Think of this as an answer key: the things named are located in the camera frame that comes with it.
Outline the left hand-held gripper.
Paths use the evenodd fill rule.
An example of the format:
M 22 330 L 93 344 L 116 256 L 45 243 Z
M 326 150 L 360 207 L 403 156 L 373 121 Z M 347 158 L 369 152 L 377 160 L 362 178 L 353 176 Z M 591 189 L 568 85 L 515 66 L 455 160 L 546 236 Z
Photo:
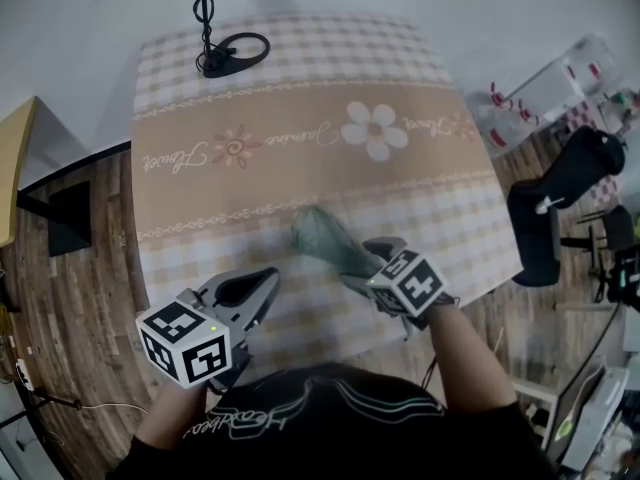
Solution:
M 241 268 L 145 311 L 136 324 L 147 359 L 182 388 L 230 389 L 250 361 L 246 329 L 262 322 L 279 287 L 277 268 Z

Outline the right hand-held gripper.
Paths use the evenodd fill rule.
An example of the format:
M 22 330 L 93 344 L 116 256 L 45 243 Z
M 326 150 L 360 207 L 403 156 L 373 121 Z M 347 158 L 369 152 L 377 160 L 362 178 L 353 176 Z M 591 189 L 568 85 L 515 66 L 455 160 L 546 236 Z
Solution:
M 362 242 L 371 255 L 387 262 L 372 278 L 340 274 L 342 284 L 374 301 L 391 317 L 400 317 L 417 329 L 429 325 L 428 312 L 457 299 L 447 292 L 447 282 L 425 254 L 414 252 L 399 237 L 376 237 Z

